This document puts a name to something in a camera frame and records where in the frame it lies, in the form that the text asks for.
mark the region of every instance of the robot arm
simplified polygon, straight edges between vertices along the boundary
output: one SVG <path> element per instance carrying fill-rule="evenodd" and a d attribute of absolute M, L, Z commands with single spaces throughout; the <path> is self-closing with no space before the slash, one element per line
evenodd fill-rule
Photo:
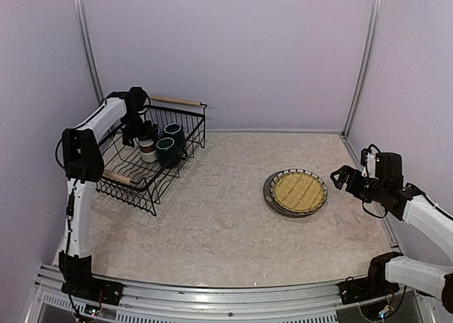
<path fill-rule="evenodd" d="M 88 243 L 91 199 L 96 182 L 104 172 L 99 143 L 119 121 L 124 145 L 133 146 L 133 139 L 149 129 L 139 112 L 144 109 L 147 94 L 139 87 L 128 92 L 111 93 L 87 120 L 63 132 L 64 170 L 68 179 L 68 205 L 59 269 L 64 275 L 62 290 L 70 295 L 96 302 L 118 305 L 122 284 L 93 277 Z"/>
<path fill-rule="evenodd" d="M 453 217 L 434 204 L 418 187 L 409 183 L 403 186 L 401 156 L 381 152 L 374 156 L 368 148 L 362 150 L 361 165 L 365 166 L 363 172 L 346 165 L 334 171 L 331 179 L 336 188 L 341 189 L 346 183 L 346 191 L 363 203 L 378 202 L 386 213 L 419 229 L 453 260 Z M 357 282 L 361 283 L 359 288 L 366 289 L 365 294 L 358 295 L 359 300 L 364 300 L 363 296 L 373 298 L 382 295 L 379 288 L 401 283 L 438 298 L 453 313 L 450 268 L 414 261 L 391 252 L 375 257 L 368 277 Z M 348 282 L 342 282 L 339 286 L 342 293 L 353 293 L 357 289 L 357 284 Z"/>

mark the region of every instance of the dish rack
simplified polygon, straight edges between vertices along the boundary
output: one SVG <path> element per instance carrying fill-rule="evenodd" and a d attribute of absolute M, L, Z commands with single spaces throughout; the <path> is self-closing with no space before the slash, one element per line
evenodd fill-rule
<path fill-rule="evenodd" d="M 155 205 L 161 203 L 161 197 L 172 181 L 180 177 L 181 169 L 195 156 L 197 149 L 205 148 L 207 105 L 165 96 L 151 96 L 150 99 L 201 108 L 201 113 L 196 113 L 148 105 L 140 113 L 144 120 L 151 120 L 161 130 L 169 123 L 181 124 L 185 142 L 177 147 L 175 154 L 181 154 L 181 151 L 185 150 L 184 156 L 187 157 L 181 159 L 172 169 L 165 169 L 157 161 L 147 163 L 140 157 L 137 139 L 134 140 L 134 147 L 122 144 L 124 125 L 119 125 L 99 143 L 105 170 L 96 184 L 96 190 L 156 216 Z"/>

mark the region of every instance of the beige table surface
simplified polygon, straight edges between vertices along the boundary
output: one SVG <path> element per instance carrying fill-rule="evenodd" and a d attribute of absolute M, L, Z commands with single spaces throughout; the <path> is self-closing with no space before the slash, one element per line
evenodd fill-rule
<path fill-rule="evenodd" d="M 329 175 L 352 165 L 337 135 L 207 133 L 207 146 L 162 199 L 157 217 L 95 194 L 93 272 L 173 285 L 253 287 L 365 274 L 390 251 L 378 219 L 334 188 Z M 263 199 L 263 183 L 289 168 L 318 174 L 328 200 L 289 219 Z"/>

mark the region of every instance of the purple wall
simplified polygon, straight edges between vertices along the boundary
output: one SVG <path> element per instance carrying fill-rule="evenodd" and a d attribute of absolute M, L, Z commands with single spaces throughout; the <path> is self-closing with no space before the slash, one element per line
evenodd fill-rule
<path fill-rule="evenodd" d="M 376 47 L 350 137 L 403 156 L 407 181 L 453 214 L 453 0 L 384 0 Z M 394 220 L 408 256 L 451 265 L 416 229 Z"/>
<path fill-rule="evenodd" d="M 0 322 L 17 322 L 64 229 L 55 145 L 96 102 L 72 0 L 0 5 Z"/>
<path fill-rule="evenodd" d="M 85 0 L 105 92 L 205 101 L 211 130 L 343 129 L 372 0 Z"/>

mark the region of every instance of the mug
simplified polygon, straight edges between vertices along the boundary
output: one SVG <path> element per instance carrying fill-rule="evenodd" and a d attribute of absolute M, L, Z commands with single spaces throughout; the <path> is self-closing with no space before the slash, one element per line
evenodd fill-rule
<path fill-rule="evenodd" d="M 164 128 L 164 137 L 171 137 L 175 140 L 176 147 L 182 147 L 185 141 L 183 126 L 179 123 L 169 123 Z"/>
<path fill-rule="evenodd" d="M 140 157 L 144 162 L 153 163 L 157 160 L 156 145 L 153 139 L 139 140 Z"/>
<path fill-rule="evenodd" d="M 156 143 L 157 161 L 166 169 L 172 169 L 180 161 L 177 153 L 175 140 L 164 137 Z"/>

